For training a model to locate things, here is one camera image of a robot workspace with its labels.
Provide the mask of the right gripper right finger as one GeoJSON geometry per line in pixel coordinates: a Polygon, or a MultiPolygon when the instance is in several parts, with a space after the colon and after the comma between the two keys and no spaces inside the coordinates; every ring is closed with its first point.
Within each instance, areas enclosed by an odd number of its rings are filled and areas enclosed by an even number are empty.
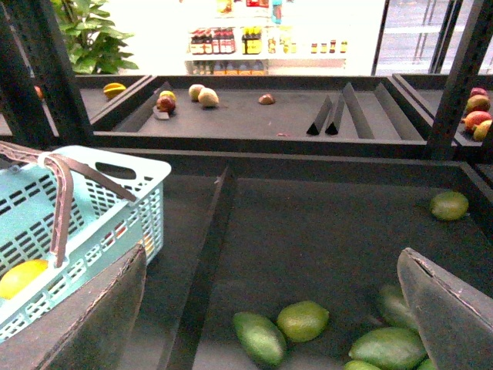
{"type": "Polygon", "coordinates": [[[492,368],[492,298],[411,248],[397,275],[437,369],[492,368]]]}

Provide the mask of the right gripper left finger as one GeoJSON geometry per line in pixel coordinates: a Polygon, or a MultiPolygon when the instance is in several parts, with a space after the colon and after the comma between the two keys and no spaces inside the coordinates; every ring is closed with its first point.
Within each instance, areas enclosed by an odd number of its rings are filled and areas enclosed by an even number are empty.
{"type": "Polygon", "coordinates": [[[3,369],[116,369],[143,299],[137,244],[39,320],[1,344],[3,369]]]}

